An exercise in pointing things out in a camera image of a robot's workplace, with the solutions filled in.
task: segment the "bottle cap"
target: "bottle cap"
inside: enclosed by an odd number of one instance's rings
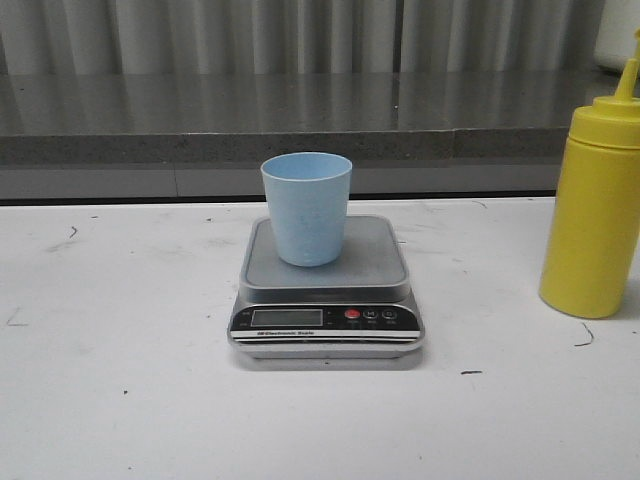
[[[573,114],[569,137],[592,145],[640,149],[640,98],[633,91],[640,66],[640,29],[635,55],[627,60],[615,94],[596,97],[593,105]]]

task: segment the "white container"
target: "white container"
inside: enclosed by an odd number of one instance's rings
[[[640,0],[607,0],[593,58],[597,65],[621,72],[633,57],[633,33],[640,28]]]

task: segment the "light blue plastic cup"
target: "light blue plastic cup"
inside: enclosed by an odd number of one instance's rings
[[[331,153],[301,152],[262,164],[262,180],[278,256],[316,267],[340,256],[351,162]]]

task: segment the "electronic scale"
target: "electronic scale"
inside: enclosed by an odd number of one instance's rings
[[[254,358],[395,358],[424,340],[393,228],[371,215],[348,216],[340,257],[319,267],[281,260],[257,220],[227,333]]]

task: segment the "white curtain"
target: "white curtain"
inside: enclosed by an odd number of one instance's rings
[[[556,70],[603,0],[0,0],[0,73]]]

